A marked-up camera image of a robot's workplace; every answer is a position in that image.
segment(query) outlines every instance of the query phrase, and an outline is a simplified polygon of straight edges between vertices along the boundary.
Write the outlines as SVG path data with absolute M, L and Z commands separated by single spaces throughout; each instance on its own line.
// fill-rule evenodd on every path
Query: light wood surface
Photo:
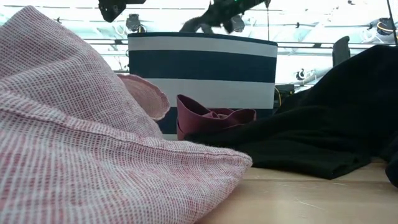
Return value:
M 250 168 L 200 224 L 393 224 L 398 189 L 374 161 L 335 180 Z

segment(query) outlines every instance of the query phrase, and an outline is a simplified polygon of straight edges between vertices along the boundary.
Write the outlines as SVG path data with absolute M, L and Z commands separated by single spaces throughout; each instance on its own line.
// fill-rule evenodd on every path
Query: maroon fabric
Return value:
M 178 140 L 186 134 L 217 132 L 256 120 L 255 110 L 205 108 L 184 95 L 177 95 L 177 112 Z

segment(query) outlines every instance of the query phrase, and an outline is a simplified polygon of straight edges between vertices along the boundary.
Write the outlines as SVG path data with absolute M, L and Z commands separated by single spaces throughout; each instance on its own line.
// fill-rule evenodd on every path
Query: black fabric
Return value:
M 185 140 L 245 152 L 254 167 L 325 179 L 381 156 L 390 162 L 387 169 L 394 182 L 398 140 L 397 147 L 391 144 L 398 131 L 397 55 L 395 47 L 367 49 L 332 68 L 313 88 L 288 97 L 272 117 Z

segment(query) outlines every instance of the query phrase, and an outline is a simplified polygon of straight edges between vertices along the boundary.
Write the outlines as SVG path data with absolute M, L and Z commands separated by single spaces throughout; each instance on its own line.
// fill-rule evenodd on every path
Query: ceiling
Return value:
M 390 0 L 395 21 L 398 21 L 398 0 Z M 83 39 L 126 39 L 126 18 L 139 14 L 141 24 L 148 32 L 178 32 L 182 24 L 200 16 L 208 7 L 209 0 L 147 0 L 143 5 L 128 5 L 128 8 L 113 22 L 103 20 L 98 0 L 2 0 L 0 25 L 7 21 L 23 6 L 33 4 L 52 19 L 60 18 L 61 23 Z M 387 4 L 380 0 L 272 0 L 269 11 L 261 4 L 243 15 L 245 28 L 243 37 L 268 39 L 280 43 L 293 42 L 294 47 L 306 43 L 336 42 L 343 36 L 350 37 L 351 44 L 393 44 L 394 38 L 381 36 L 375 29 L 368 30 L 369 24 L 380 17 L 389 17 Z M 214 32 L 225 34 L 223 29 Z M 94 45 L 114 70 L 124 70 L 128 64 L 125 45 Z M 357 54 L 362 50 L 351 50 Z M 296 82 L 295 72 L 304 68 L 308 74 L 321 75 L 331 67 L 330 49 L 300 49 L 281 47 L 277 65 L 277 83 Z

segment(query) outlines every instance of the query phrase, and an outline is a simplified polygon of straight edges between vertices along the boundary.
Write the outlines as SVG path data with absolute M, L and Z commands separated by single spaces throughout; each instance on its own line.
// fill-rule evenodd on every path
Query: striped storage bin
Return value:
M 272 114 L 277 44 L 220 34 L 129 34 L 129 68 L 157 85 L 172 108 L 159 121 L 165 138 L 176 134 L 176 96 L 209 108 L 252 108 Z

